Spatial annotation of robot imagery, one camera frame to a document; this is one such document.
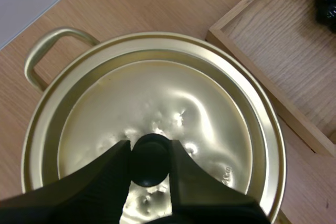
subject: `wooden table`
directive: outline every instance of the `wooden table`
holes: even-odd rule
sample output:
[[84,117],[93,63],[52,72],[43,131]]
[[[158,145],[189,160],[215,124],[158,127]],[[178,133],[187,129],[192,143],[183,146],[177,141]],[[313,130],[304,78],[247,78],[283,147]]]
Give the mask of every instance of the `wooden table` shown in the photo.
[[[240,0],[61,0],[0,51],[0,198],[21,192],[20,159],[26,129],[41,96],[25,80],[25,55],[45,32],[72,26],[104,41],[139,31],[173,31],[203,39]],[[88,47],[64,38],[38,64],[50,82]],[[297,223],[336,220],[336,161],[314,154],[286,125],[288,183],[283,211]]]

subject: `gold pot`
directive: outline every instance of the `gold pot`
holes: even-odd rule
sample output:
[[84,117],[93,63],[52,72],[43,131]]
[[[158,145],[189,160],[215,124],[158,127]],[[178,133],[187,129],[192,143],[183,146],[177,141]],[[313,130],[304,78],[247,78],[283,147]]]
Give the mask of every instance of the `gold pot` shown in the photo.
[[[94,47],[48,86],[33,68],[62,36]],[[201,168],[275,220],[286,181],[278,119],[259,83],[225,52],[173,33],[99,43],[64,27],[32,48],[25,75],[43,96],[25,139],[23,191],[73,173],[119,140],[134,144],[154,132],[180,140]],[[152,188],[131,184],[120,223],[170,213],[169,178]]]

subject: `gold pot lid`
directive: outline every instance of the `gold pot lid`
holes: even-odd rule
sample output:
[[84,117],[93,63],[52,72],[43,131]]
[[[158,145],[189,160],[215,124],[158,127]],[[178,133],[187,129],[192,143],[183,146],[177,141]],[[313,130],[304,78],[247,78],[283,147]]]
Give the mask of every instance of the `gold pot lid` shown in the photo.
[[[119,140],[148,133],[180,140],[223,184],[253,196],[271,221],[285,186],[277,117],[257,81],[210,44],[172,33],[140,33],[93,47],[48,87],[26,136],[23,190],[85,166]],[[120,223],[171,214],[169,178],[134,183]]]

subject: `wooden tray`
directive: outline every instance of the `wooden tray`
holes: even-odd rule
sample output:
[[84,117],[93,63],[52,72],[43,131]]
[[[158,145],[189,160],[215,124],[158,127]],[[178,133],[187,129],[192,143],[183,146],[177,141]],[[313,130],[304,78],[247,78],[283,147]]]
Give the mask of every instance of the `wooden tray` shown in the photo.
[[206,40],[260,81],[279,116],[314,152],[335,156],[336,35],[315,22],[314,3],[242,0]]

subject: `pot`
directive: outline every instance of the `pot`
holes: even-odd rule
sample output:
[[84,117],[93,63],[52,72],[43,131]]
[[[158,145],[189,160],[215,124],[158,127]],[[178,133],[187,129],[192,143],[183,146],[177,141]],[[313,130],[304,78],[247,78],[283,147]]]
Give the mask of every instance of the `pot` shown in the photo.
[[[93,47],[50,85],[34,66],[63,36]],[[286,180],[277,116],[255,78],[207,42],[173,33],[139,33],[99,43],[73,28],[41,38],[25,62],[43,96],[27,131],[22,187],[30,191],[67,176],[119,140],[158,133],[180,140],[192,159],[223,184],[254,197],[273,222]],[[171,213],[169,178],[131,184],[121,223]]]

